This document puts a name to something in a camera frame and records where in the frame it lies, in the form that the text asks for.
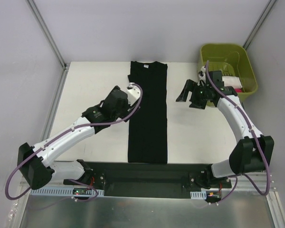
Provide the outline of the black t shirt blue logo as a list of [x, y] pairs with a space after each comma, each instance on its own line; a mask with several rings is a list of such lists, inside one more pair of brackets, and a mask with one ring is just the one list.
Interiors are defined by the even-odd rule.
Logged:
[[128, 162], [168, 161], [167, 70], [160, 62], [131, 62], [128, 79], [142, 88], [143, 95], [140, 109], [129, 121]]

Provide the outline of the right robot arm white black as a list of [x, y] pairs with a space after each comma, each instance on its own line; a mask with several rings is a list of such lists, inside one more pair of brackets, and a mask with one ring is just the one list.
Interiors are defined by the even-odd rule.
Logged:
[[211, 102], [224, 115], [237, 144], [228, 159], [210, 164], [197, 177], [197, 185], [209, 189], [227, 177], [258, 171], [269, 171], [274, 140], [258, 130], [245, 112], [239, 94], [232, 86], [226, 86], [221, 71], [202, 72], [203, 79], [188, 79], [177, 97], [178, 102], [190, 101], [190, 107], [205, 109]]

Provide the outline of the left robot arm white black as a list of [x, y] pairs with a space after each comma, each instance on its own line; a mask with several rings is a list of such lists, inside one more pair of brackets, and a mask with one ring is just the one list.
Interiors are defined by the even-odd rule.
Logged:
[[74, 179], [85, 185], [91, 173], [83, 161], [59, 163], [56, 159], [82, 140], [113, 124], [127, 122], [139, 109], [143, 89], [130, 83], [123, 91], [115, 86], [99, 104], [87, 108], [69, 127], [30, 146], [19, 147], [17, 165], [29, 187], [38, 190], [50, 181]]

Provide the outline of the white rolled t shirt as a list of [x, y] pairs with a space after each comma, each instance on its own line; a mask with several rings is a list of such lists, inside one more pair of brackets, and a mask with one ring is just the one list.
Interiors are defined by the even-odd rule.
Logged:
[[234, 89], [241, 89], [242, 83], [239, 77], [236, 76], [223, 76], [222, 80], [224, 82], [224, 86], [231, 86]]

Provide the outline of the olive green plastic bin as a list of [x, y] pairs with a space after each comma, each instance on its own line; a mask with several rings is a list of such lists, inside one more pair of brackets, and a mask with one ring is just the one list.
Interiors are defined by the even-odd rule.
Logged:
[[241, 102], [245, 101], [258, 89], [254, 71], [246, 50], [232, 43], [207, 43], [199, 51], [198, 70], [209, 61], [209, 70], [220, 70], [224, 76], [238, 77], [243, 86], [238, 94]]

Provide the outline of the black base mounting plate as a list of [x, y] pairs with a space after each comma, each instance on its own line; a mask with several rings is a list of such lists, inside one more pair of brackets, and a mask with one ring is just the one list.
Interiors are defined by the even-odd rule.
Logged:
[[142, 164], [84, 162], [76, 181], [103, 190], [105, 196], [188, 199], [191, 191], [230, 189], [226, 178], [214, 178], [208, 164]]

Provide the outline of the right vertical aluminium post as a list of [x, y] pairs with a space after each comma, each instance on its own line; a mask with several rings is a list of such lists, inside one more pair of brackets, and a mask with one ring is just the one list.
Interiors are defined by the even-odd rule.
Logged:
[[260, 16], [258, 17], [256, 23], [254, 24], [252, 30], [250, 31], [248, 37], [246, 38], [243, 44], [243, 48], [245, 50], [248, 50], [254, 38], [256, 37], [260, 29], [262, 28], [263, 24], [265, 23], [266, 19], [268, 18], [268, 16], [270, 15], [270, 13], [272, 12], [272, 10], [274, 9], [277, 3], [278, 3], [278, 0], [269, 0], [266, 3], [264, 9], [262, 10]]

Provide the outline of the vertical aluminium post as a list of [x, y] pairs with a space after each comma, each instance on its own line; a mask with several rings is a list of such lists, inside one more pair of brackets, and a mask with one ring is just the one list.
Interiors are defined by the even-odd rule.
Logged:
[[52, 49], [56, 59], [58, 60], [60, 66], [62, 67], [62, 69], [66, 69], [67, 68], [67, 63], [65, 62], [36, 2], [34, 0], [26, 0], [26, 3], [29, 7], [29, 9], [31, 10], [34, 18], [36, 19], [45, 39], [47, 40], [50, 48]]
[[270, 13], [272, 12], [272, 10], [274, 9], [277, 3], [278, 3], [278, 0], [269, 0], [266, 3], [264, 9], [262, 10], [260, 16], [258, 17], [256, 23], [254, 24], [252, 30], [250, 31], [248, 37], [246, 38], [243, 44], [243, 48], [245, 50], [248, 50], [254, 38], [256, 37], [260, 29], [262, 28], [263, 24], [265, 23], [266, 19], [268, 18], [268, 16], [270, 15]]

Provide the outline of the aluminium frame rail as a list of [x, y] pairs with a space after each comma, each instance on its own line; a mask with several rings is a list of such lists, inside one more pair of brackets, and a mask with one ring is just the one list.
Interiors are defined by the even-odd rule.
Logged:
[[63, 181], [71, 185], [72, 180], [95, 188], [105, 189], [120, 182], [125, 183], [177, 183], [187, 190], [210, 189], [222, 185], [230, 188], [228, 177], [264, 171], [261, 162], [245, 165], [239, 172], [228, 171], [219, 177], [210, 164], [138, 164], [112, 162], [54, 162], [45, 167], [40, 164], [26, 164], [20, 168], [21, 174], [33, 190], [40, 189], [51, 181]]

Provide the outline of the left vertical aluminium post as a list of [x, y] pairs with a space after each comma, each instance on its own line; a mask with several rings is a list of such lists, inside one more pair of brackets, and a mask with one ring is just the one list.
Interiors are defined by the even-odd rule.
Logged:
[[36, 19], [45, 39], [47, 40], [50, 48], [52, 49], [56, 59], [58, 60], [60, 66], [62, 67], [62, 69], [66, 69], [67, 68], [67, 63], [65, 62], [36, 2], [34, 0], [26, 0], [26, 3], [29, 7], [29, 9], [31, 10], [34, 18]]

